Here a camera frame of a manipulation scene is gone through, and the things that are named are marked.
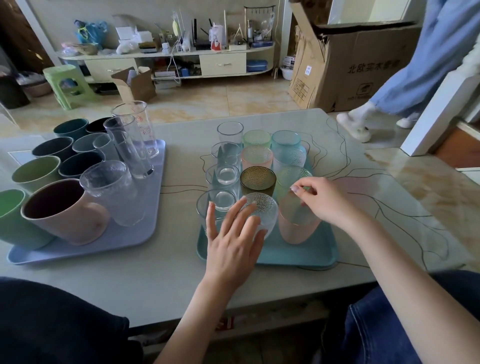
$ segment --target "coffee table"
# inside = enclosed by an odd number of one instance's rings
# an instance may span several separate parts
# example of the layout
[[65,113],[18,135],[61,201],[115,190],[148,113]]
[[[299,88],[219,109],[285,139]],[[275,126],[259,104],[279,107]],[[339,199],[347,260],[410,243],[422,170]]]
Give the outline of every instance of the coffee table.
[[[458,267],[470,259],[465,248],[385,170],[365,156],[363,146],[320,109],[289,111],[156,126],[167,143],[156,231],[135,248],[31,266],[6,261],[0,244],[0,275],[38,281],[71,292],[131,326],[180,318],[205,271],[196,253],[200,220],[195,203],[206,190],[204,170],[213,161],[216,127],[241,122],[245,131],[294,130],[302,135],[314,175],[335,180],[425,270]],[[361,251],[334,227],[340,251],[336,266],[325,271],[298,267],[256,267],[233,296],[229,308],[348,287],[375,280]]]

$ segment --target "stool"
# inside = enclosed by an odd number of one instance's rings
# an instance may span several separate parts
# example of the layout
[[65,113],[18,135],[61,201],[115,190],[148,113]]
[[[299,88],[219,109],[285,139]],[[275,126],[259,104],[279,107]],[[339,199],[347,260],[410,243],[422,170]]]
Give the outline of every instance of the stool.
[[[95,101],[96,95],[88,85],[85,77],[77,67],[72,64],[63,66],[48,67],[43,70],[46,80],[52,86],[53,92],[59,104],[64,110],[71,110],[71,101]],[[72,79],[77,86],[62,88],[61,82],[66,79]]]

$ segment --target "lavender tray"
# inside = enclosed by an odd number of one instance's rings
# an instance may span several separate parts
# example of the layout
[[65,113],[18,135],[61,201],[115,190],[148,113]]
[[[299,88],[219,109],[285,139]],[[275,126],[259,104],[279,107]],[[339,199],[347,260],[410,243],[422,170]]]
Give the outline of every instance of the lavender tray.
[[8,253],[7,260],[19,265],[38,263],[122,249],[146,242],[155,231],[165,162],[165,142],[163,140],[157,141],[160,152],[152,159],[155,168],[154,173],[144,180],[135,180],[138,190],[142,193],[140,196],[141,203],[145,206],[145,217],[142,221],[134,226],[124,227],[111,219],[102,236],[94,242],[82,246],[71,245],[60,238],[56,238],[50,244],[37,250],[25,250],[14,246]]

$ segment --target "large cardboard box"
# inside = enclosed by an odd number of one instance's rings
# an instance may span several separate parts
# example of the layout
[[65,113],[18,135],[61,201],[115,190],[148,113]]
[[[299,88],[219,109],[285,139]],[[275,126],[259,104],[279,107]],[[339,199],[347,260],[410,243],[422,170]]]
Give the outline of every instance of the large cardboard box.
[[147,102],[155,97],[156,91],[152,82],[152,70],[148,67],[138,67],[138,76],[134,77],[128,85],[127,78],[130,70],[134,70],[134,68],[130,67],[112,75],[112,80],[117,85],[121,99],[125,102],[134,100]]
[[419,26],[399,23],[315,27],[302,4],[290,6],[301,32],[288,92],[304,109],[364,104],[410,62],[420,35]]

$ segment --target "cabinet drawer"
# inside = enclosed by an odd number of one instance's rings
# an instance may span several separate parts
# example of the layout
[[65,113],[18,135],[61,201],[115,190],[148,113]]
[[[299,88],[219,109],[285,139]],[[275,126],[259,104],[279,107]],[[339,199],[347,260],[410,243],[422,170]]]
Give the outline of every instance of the cabinet drawer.
[[111,81],[114,73],[120,72],[130,67],[137,68],[135,58],[120,58],[111,60],[87,60],[85,61],[90,74],[95,81]]
[[202,76],[247,73],[247,53],[201,55],[200,67]]

